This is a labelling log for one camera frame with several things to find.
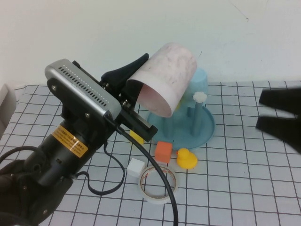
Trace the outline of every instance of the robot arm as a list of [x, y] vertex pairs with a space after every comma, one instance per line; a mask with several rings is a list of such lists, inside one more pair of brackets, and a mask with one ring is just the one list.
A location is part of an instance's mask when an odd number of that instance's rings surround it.
[[63, 104], [64, 121], [39, 147], [14, 150], [33, 150], [26, 160], [0, 170], [0, 225], [38, 225], [45, 220], [71, 187], [72, 178], [119, 125], [147, 141], [156, 134], [157, 129], [134, 112], [142, 85], [126, 83], [148, 58], [145, 54], [105, 73], [100, 82], [75, 61], [63, 59], [46, 67], [47, 85]]

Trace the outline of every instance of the blue post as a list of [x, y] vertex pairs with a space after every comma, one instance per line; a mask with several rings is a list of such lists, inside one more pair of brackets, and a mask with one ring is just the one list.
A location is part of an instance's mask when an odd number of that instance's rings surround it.
[[192, 118], [194, 113], [193, 107], [187, 107], [187, 117]]
[[197, 137], [201, 132], [203, 103], [196, 102], [192, 120], [191, 135]]
[[174, 135], [174, 116], [163, 118], [163, 133], [166, 138], [172, 138]]

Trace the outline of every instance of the white cube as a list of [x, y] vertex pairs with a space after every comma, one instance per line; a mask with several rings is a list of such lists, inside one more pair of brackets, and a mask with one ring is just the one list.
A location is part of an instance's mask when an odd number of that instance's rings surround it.
[[129, 165], [127, 166], [127, 174], [138, 178], [145, 168], [145, 162], [132, 158]]

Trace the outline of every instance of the white grid mat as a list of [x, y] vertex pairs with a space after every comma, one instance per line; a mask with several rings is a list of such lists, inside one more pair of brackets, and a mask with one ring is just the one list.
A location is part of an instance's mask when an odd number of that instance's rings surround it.
[[[301, 224], [301, 155], [290, 146], [255, 130], [257, 117], [268, 114], [295, 117], [259, 106], [262, 88], [301, 86], [301, 82], [211, 83], [207, 108], [214, 115], [214, 137], [193, 153], [198, 165], [192, 170], [177, 166], [173, 153], [169, 166], [180, 183], [177, 198], [180, 226], [296, 226]], [[60, 101], [46, 86], [27, 86], [11, 122], [0, 141], [1, 154], [16, 146], [38, 146], [62, 121]], [[148, 112], [137, 106], [146, 118]], [[154, 155], [156, 145], [144, 147]], [[147, 162], [146, 157], [114, 133], [108, 151], [126, 167], [129, 160]], [[10, 156], [24, 159], [30, 151]], [[6, 160], [0, 167], [11, 162]], [[122, 177], [115, 161], [95, 153], [83, 168], [91, 185], [108, 190]], [[162, 182], [147, 182], [163, 192]], [[171, 226], [170, 204], [153, 205], [137, 190], [137, 179], [126, 176], [115, 193], [99, 197], [89, 192], [83, 176], [64, 197], [58, 209], [41, 226]]]

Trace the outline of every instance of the blue plastic stand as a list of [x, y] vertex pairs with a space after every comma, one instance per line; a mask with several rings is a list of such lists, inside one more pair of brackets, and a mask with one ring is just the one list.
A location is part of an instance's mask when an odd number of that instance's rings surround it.
[[165, 136], [164, 134], [164, 127], [166, 126], [164, 120], [166, 118], [162, 118], [151, 113], [147, 121], [151, 125], [154, 125], [158, 128], [158, 132], [154, 136], [154, 140], [156, 142], [164, 141], [172, 143], [173, 149], [178, 150], [182, 147], [192, 149], [195, 147], [200, 147], [203, 144], [207, 143], [208, 140], [214, 134], [214, 118], [210, 111], [204, 106], [202, 107], [202, 118], [199, 134], [191, 134], [191, 130], [193, 128], [193, 117], [187, 116], [187, 108], [180, 108], [177, 112], [173, 114], [171, 118], [174, 122], [174, 129], [169, 130], [169, 132], [171, 133], [169, 133], [169, 136]]
[[207, 75], [198, 68], [185, 91], [180, 108], [172, 117], [163, 118], [152, 113], [148, 116], [147, 121], [158, 129], [154, 140], [172, 143], [173, 149], [192, 149], [207, 143], [214, 134], [214, 118], [203, 103], [196, 103], [192, 99], [195, 92], [207, 94], [207, 89]]

